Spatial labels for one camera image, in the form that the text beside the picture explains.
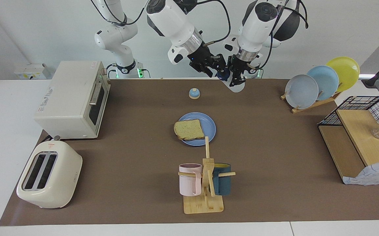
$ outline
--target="pink mug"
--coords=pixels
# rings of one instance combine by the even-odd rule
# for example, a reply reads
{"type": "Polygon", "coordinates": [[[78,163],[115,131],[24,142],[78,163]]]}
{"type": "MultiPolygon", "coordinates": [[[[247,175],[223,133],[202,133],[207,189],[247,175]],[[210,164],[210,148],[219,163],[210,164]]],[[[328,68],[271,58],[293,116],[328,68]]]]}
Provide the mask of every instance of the pink mug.
{"type": "Polygon", "coordinates": [[[195,177],[179,176],[179,193],[188,197],[200,195],[202,165],[196,163],[180,164],[179,172],[195,174],[195,177]]]}

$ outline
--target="oven window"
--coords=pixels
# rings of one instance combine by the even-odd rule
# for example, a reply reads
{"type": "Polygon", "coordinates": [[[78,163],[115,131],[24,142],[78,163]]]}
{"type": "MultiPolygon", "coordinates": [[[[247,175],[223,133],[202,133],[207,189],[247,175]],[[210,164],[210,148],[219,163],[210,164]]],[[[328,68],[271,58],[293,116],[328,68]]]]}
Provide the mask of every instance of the oven window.
{"type": "Polygon", "coordinates": [[[103,89],[103,86],[102,86],[100,87],[100,93],[99,93],[99,97],[97,98],[96,106],[92,106],[89,112],[89,118],[93,122],[94,125],[96,125],[97,118],[99,117],[99,111],[102,106],[102,100],[103,100],[104,95],[105,95],[105,90],[103,89]]]}

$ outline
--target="wire basket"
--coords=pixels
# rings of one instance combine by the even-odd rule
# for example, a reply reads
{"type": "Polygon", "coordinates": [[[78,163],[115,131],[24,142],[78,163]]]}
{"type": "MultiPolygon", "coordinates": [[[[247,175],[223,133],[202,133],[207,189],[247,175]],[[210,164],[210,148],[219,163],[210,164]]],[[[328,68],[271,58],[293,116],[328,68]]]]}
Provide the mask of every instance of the wire basket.
{"type": "Polygon", "coordinates": [[[379,96],[366,97],[354,96],[347,98],[341,105],[333,110],[327,117],[325,117],[318,125],[319,126],[342,126],[340,118],[337,115],[338,109],[355,109],[355,110],[369,110],[374,119],[379,123],[379,96]]]}

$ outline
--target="bread slice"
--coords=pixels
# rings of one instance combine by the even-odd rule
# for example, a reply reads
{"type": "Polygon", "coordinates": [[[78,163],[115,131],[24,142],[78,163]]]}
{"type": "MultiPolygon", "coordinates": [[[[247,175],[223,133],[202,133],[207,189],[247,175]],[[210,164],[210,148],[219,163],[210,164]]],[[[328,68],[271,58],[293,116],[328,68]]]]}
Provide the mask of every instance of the bread slice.
{"type": "Polygon", "coordinates": [[[190,141],[194,139],[204,139],[205,137],[199,119],[178,121],[173,126],[173,130],[180,140],[190,141]]]}

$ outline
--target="mug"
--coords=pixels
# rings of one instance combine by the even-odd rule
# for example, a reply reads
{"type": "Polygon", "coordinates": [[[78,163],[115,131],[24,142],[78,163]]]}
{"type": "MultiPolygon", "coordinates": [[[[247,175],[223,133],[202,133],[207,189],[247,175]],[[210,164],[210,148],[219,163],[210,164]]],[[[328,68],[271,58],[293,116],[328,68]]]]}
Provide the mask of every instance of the mug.
{"type": "Polygon", "coordinates": [[[213,170],[214,193],[216,195],[230,194],[230,176],[219,177],[220,173],[231,172],[231,165],[227,163],[215,163],[213,170]]]}
{"type": "Polygon", "coordinates": [[[195,174],[195,177],[179,176],[179,193],[188,197],[200,195],[202,165],[197,163],[180,164],[179,172],[195,174]]]}

